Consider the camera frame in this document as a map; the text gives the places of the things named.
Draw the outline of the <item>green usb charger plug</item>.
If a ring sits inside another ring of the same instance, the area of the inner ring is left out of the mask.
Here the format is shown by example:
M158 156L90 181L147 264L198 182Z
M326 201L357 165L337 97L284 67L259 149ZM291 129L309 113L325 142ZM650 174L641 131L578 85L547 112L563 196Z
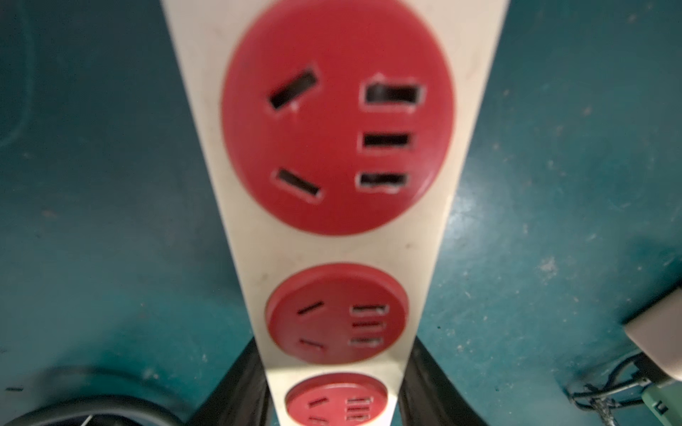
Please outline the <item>green usb charger plug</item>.
M681 387L680 382L662 388L652 384L642 392L644 404L664 426L681 426Z

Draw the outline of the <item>white red power strip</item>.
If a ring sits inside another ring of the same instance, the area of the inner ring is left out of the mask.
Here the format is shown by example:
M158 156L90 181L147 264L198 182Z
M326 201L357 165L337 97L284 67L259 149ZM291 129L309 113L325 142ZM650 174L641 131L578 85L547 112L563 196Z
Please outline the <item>white red power strip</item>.
M388 425L506 1L165 1L282 425Z

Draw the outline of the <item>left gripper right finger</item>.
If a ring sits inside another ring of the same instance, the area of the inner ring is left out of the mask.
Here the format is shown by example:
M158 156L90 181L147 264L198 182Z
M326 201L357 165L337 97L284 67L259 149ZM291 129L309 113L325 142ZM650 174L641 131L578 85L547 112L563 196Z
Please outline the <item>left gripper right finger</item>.
M487 426L440 368L419 338L415 339L398 394L406 426Z

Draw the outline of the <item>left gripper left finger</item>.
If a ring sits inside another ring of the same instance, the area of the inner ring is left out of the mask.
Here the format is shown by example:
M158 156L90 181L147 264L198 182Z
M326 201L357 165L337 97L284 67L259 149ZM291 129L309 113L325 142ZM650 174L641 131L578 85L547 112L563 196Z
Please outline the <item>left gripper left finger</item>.
M186 425L267 426L274 405L254 338Z

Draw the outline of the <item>pink usb charger plug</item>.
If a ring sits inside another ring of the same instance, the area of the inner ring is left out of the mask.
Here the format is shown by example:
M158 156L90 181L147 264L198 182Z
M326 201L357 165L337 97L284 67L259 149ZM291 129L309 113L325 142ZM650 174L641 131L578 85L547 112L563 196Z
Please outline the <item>pink usb charger plug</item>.
M681 381L680 285L626 321L624 331L666 376Z

